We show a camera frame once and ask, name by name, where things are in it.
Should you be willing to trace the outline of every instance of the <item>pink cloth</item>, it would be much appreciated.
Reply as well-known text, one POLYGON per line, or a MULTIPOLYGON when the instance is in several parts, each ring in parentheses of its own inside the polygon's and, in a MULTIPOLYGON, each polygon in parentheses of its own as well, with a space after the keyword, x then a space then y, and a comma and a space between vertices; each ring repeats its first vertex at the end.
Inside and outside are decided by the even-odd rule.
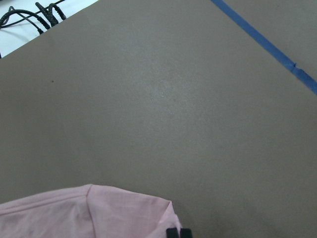
POLYGON ((123 189, 85 185, 0 205, 0 238, 166 238, 180 223, 172 203, 123 189))

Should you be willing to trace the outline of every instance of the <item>white floor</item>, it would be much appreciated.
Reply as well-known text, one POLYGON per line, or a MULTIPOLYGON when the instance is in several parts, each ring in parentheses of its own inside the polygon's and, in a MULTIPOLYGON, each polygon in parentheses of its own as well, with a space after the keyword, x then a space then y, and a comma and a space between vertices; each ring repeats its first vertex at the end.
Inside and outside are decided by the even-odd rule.
MULTIPOLYGON (((15 9, 23 9, 29 10, 32 12, 36 12, 39 9, 35 6, 35 2, 39 2, 42 6, 48 6, 50 3, 54 3, 57 0, 34 0, 34 1, 25 1, 25 0, 3 0, 0 1, 0 17, 2 17, 9 9, 10 6, 13 6, 15 9)), ((95 3, 97 0, 65 0, 58 4, 60 9, 64 12, 66 17, 70 17, 75 13, 79 12, 80 10, 90 6, 91 4, 95 3)), ((62 19, 56 13, 54 16, 58 19, 59 22, 62 19)), ((18 15, 13 15, 10 17, 8 24, 15 22, 21 19, 18 15)), ((43 31, 46 29, 33 17, 31 18, 34 23, 36 23, 43 31)), ((3 28, 0 30, 0 38, 1 38, 1 45, 0 45, 0 53, 1 56, 4 57, 11 52, 15 51, 16 49, 20 48, 24 44, 28 43, 29 41, 33 40, 39 35, 37 30, 34 26, 32 26, 29 22, 23 21, 18 23, 9 28, 3 28)))

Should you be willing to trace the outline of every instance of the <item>gray surface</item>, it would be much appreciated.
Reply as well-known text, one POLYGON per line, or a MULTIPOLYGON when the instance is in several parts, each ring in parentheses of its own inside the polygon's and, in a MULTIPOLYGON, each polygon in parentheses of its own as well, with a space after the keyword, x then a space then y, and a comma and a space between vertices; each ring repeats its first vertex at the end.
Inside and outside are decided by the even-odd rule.
POLYGON ((317 78, 316 0, 226 0, 292 61, 317 78))
POLYGON ((101 1, 0 69, 0 202, 107 184, 195 238, 316 236, 316 96, 211 2, 101 1))

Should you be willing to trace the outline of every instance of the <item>blue tape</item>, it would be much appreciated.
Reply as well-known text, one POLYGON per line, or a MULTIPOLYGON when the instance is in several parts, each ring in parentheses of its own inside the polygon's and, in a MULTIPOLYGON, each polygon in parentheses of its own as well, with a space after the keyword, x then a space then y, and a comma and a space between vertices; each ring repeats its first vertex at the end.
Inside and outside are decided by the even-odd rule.
POLYGON ((307 87, 317 94, 317 82, 310 77, 305 71, 298 68, 289 57, 273 45, 267 38, 251 26, 245 19, 237 14, 223 0, 211 0, 219 7, 226 15, 228 15, 235 23, 245 30, 256 42, 274 56, 282 65, 291 71, 298 79, 300 79, 307 87))

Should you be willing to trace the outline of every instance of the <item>black cable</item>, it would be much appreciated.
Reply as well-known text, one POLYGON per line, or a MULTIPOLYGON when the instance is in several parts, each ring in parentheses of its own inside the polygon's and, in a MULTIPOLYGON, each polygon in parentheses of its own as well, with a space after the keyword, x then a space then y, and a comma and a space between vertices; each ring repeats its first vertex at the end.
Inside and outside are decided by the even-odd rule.
POLYGON ((62 20, 66 19, 66 16, 64 15, 64 13, 62 12, 62 10, 57 6, 56 3, 51 3, 49 5, 49 11, 50 13, 53 13, 53 8, 55 9, 55 11, 59 14, 59 16, 61 17, 62 20))
POLYGON ((51 28, 51 27, 46 23, 46 21, 44 21, 44 19, 41 18, 40 16, 38 16, 37 14, 35 14, 35 13, 31 12, 31 11, 21 10, 21 9, 9 11, 9 12, 7 12, 5 15, 3 15, 3 17, 0 18, 0 26, 2 26, 3 23, 6 21, 6 19, 9 18, 11 15, 13 15, 13 14, 18 14, 18 13, 24 13, 24 14, 31 15, 31 16, 35 17, 47 30, 51 28))
POLYGON ((58 20, 54 17, 52 11, 46 10, 39 2, 36 2, 35 6, 38 7, 43 16, 50 22, 51 27, 58 24, 58 20))
MULTIPOLYGON (((13 11, 15 10, 13 6, 9 7, 9 11, 13 11)), ((30 22, 39 32, 39 34, 41 35, 43 33, 43 31, 40 29, 40 27, 38 27, 33 21, 31 21, 29 18, 27 18, 26 16, 22 15, 21 13, 17 13, 19 16, 21 16, 22 18, 24 18, 24 20, 27 20, 28 22, 30 22)))
MULTIPOLYGON (((61 3, 62 1, 65 1, 65 0, 59 0, 59 1, 57 1, 57 2, 55 2, 55 4, 59 4, 59 3, 61 3)), ((10 23, 10 24, 8 24, 8 25, 6 25, 6 23, 8 22, 8 20, 5 22, 5 23, 3 23, 2 25, 0 25, 0 29, 1 28, 7 28, 7 27, 10 27, 10 26, 13 26, 13 25, 15 25, 15 24, 17 24, 17 23, 20 23, 20 22, 22 22, 22 21, 24 21, 25 19, 21 19, 21 20, 19 20, 19 21, 15 21, 15 22, 13 22, 13 23, 10 23)))

